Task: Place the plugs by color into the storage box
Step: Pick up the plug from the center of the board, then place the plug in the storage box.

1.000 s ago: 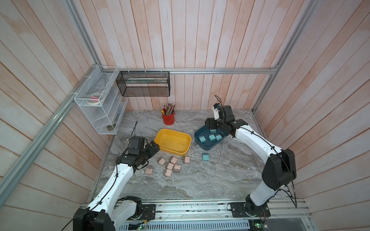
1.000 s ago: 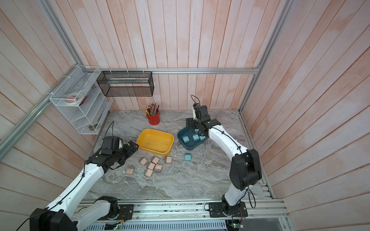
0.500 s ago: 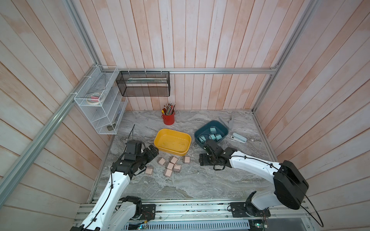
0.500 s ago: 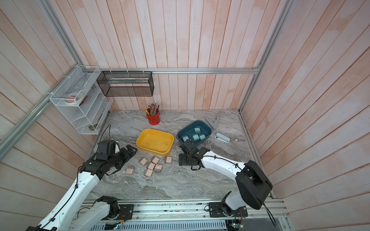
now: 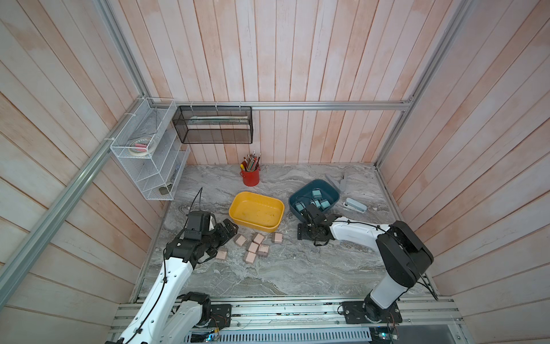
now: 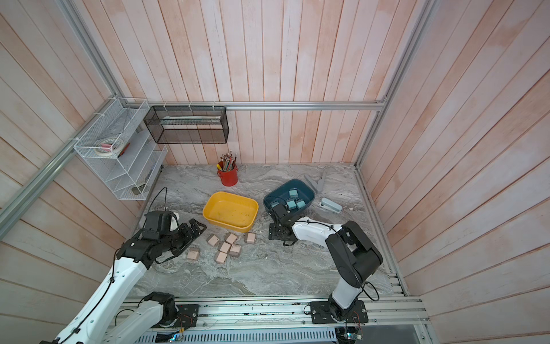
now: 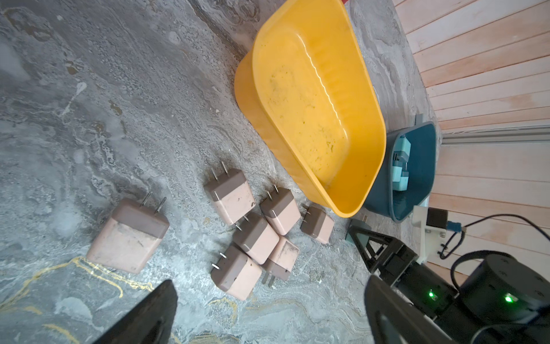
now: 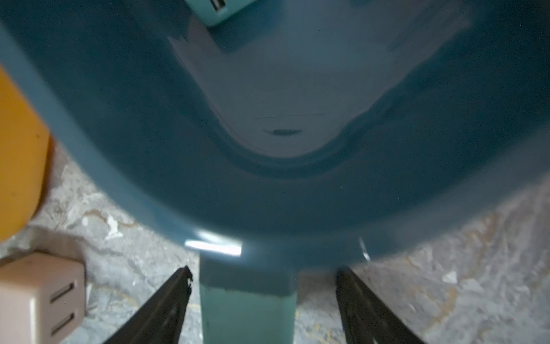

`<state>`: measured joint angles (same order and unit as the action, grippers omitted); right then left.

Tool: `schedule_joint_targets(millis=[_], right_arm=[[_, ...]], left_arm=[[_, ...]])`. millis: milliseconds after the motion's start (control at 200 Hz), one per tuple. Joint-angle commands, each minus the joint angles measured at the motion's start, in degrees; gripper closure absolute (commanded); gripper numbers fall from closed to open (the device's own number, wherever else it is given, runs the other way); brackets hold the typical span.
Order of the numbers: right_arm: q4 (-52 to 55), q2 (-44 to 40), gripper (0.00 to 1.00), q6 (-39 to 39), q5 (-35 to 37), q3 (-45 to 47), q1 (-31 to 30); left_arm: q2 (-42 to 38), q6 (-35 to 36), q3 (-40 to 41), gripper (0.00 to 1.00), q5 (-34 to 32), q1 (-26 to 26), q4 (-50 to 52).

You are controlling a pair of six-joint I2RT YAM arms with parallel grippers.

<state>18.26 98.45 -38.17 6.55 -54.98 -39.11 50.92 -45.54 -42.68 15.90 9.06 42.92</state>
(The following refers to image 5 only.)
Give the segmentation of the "yellow plastic tray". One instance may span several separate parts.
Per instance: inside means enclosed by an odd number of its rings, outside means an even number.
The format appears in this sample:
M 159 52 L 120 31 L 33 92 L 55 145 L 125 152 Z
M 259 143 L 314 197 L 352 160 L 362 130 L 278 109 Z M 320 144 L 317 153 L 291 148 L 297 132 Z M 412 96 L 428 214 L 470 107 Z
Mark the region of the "yellow plastic tray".
M 284 211 L 285 205 L 279 199 L 243 191 L 234 198 L 229 216 L 239 226 L 272 233 L 279 229 Z

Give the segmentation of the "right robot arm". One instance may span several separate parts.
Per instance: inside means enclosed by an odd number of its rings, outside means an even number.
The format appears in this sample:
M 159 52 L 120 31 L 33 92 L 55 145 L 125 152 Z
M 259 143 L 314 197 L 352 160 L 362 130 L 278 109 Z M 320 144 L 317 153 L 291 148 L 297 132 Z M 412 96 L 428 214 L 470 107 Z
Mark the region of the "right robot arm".
M 315 246 L 331 240 L 352 242 L 378 252 L 385 266 L 385 276 L 362 302 L 362 312 L 371 323 L 383 315 L 398 298 L 408 292 L 434 263 L 434 256 L 418 235 L 402 221 L 371 224 L 321 212 L 310 204 L 301 212 L 304 222 L 298 225 L 298 239 L 309 239 Z

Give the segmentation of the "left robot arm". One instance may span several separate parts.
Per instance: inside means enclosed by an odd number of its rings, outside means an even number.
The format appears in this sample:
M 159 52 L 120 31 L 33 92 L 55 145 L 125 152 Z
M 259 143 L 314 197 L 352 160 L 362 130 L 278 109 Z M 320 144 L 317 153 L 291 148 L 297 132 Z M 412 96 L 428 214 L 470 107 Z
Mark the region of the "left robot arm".
M 210 297 L 180 291 L 197 265 L 215 258 L 239 227 L 210 212 L 192 211 L 183 229 L 167 243 L 163 263 L 146 300 L 116 343 L 182 343 L 188 332 L 211 324 Z

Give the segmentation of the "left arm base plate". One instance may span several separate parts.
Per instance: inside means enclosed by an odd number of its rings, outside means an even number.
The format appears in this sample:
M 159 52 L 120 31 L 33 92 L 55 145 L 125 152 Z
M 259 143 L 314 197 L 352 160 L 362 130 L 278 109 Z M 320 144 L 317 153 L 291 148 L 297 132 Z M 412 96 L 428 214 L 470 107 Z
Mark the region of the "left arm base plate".
M 228 328 L 231 326 L 231 315 L 231 304 L 202 305 L 201 319 L 195 328 Z

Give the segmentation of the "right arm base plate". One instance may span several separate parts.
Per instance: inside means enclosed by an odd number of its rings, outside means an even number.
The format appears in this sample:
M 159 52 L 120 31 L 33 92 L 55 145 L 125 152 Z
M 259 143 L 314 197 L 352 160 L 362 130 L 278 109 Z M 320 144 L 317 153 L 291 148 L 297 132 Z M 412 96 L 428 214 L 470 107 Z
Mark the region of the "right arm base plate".
M 387 309 L 381 309 L 373 302 L 348 301 L 341 304 L 338 313 L 344 315 L 348 325 L 402 322 L 402 315 L 396 302 Z

